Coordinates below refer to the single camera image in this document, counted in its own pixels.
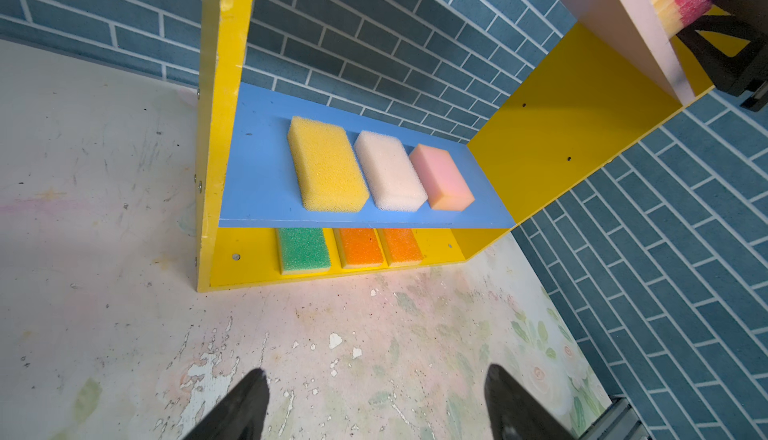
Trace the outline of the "orange sponge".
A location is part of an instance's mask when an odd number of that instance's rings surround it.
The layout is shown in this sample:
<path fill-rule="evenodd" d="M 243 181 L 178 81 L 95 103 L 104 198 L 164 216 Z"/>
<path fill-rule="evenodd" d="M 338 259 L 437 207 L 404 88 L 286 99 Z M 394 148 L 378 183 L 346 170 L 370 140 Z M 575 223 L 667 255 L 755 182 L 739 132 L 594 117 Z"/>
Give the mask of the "orange sponge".
<path fill-rule="evenodd" d="M 385 264 L 374 229 L 335 228 L 334 237 L 343 269 L 378 268 Z"/>

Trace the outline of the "textured yellow sponge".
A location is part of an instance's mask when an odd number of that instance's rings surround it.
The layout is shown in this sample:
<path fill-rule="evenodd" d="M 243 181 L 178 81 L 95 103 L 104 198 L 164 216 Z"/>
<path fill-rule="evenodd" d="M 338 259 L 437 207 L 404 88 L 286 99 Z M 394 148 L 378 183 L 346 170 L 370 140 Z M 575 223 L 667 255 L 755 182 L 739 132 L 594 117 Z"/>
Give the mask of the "textured yellow sponge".
<path fill-rule="evenodd" d="M 305 209 L 336 213 L 362 210 L 369 190 L 342 127 L 295 116 L 287 140 Z"/>

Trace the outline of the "pink rectangular sponge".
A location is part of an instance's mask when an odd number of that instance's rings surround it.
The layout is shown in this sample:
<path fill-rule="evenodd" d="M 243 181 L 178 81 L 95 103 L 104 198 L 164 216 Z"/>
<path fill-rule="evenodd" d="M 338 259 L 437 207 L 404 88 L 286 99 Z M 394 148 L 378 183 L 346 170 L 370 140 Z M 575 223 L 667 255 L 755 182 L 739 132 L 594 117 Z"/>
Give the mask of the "pink rectangular sponge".
<path fill-rule="evenodd" d="M 463 211 L 475 201 L 475 196 L 447 150 L 418 144 L 409 158 L 432 209 Z"/>

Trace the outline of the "beige sponge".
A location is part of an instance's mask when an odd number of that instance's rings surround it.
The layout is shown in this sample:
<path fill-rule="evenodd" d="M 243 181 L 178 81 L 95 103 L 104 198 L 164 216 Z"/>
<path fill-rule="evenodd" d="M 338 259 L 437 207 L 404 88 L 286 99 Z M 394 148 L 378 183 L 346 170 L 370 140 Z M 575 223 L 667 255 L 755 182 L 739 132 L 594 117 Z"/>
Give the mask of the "beige sponge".
<path fill-rule="evenodd" d="M 398 138 L 362 131 L 354 150 L 377 208 L 399 212 L 422 208 L 427 193 Z"/>

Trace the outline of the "green sponge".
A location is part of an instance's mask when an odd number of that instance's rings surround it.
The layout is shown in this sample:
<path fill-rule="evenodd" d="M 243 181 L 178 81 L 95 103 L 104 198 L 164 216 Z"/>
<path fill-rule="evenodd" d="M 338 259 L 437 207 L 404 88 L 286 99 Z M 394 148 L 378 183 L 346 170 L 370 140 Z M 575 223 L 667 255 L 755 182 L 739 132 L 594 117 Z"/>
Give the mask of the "green sponge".
<path fill-rule="evenodd" d="M 283 275 L 321 273 L 330 269 L 322 228 L 278 228 L 276 235 Z"/>

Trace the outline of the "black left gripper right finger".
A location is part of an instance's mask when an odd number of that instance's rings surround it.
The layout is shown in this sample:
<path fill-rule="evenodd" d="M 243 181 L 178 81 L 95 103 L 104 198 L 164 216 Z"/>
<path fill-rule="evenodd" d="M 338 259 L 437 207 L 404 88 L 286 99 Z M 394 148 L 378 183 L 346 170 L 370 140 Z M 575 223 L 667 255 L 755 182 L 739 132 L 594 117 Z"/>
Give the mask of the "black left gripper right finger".
<path fill-rule="evenodd" d="M 489 365 L 484 394 L 495 440 L 574 439 L 501 365 Z"/>

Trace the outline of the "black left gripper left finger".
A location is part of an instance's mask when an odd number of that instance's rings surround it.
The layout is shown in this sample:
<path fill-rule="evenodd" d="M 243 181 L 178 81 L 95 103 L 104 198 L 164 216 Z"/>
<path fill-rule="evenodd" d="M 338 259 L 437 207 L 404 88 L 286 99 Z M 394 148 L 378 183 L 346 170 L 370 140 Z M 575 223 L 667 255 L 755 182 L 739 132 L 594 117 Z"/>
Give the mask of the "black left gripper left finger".
<path fill-rule="evenodd" d="M 259 440 L 270 399 L 266 372 L 256 368 L 198 423 L 186 440 Z"/>

